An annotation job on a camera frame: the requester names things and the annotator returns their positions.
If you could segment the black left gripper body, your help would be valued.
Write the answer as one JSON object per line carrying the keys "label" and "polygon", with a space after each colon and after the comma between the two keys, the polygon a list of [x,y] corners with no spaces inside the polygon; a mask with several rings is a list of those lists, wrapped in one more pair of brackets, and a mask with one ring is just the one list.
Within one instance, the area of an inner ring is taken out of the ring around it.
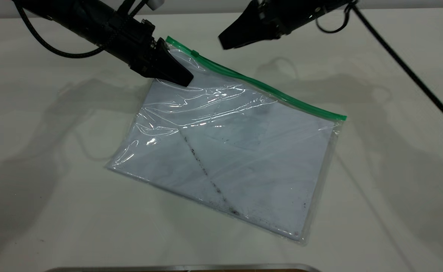
{"label": "black left gripper body", "polygon": [[142,76],[162,76],[155,66],[156,41],[154,24],[143,19],[129,19],[118,36],[107,45],[107,52],[129,65]]}

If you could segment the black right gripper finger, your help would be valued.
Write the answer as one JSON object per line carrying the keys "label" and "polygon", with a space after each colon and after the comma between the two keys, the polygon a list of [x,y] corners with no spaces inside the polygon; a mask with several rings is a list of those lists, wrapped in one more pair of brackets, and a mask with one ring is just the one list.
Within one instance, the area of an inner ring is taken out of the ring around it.
{"label": "black right gripper finger", "polygon": [[281,36],[276,29],[266,25],[231,24],[221,33],[223,50],[242,48],[259,42],[277,40]]}
{"label": "black right gripper finger", "polygon": [[[233,23],[262,25],[259,17],[259,2],[250,2],[249,5],[245,8],[245,10],[238,17],[238,19],[235,20]],[[218,39],[221,43],[221,33],[219,34]]]}

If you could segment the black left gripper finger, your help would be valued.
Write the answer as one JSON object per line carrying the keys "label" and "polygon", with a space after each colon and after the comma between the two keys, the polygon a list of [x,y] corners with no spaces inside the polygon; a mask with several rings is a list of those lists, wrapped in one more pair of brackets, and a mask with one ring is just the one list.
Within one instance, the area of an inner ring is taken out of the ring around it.
{"label": "black left gripper finger", "polygon": [[191,83],[191,73],[178,63],[156,63],[146,71],[146,77],[162,79],[168,82],[187,87]]}
{"label": "black left gripper finger", "polygon": [[156,48],[155,48],[155,63],[162,63],[162,64],[180,64],[174,57],[171,55],[168,49],[168,45],[166,41],[163,38],[159,38],[156,42]]}

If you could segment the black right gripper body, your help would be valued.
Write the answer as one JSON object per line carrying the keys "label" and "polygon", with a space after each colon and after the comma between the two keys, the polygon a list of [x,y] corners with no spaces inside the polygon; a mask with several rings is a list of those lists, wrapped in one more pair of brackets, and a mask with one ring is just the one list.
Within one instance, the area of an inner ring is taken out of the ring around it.
{"label": "black right gripper body", "polygon": [[321,0],[259,0],[257,38],[280,38],[315,19]]}

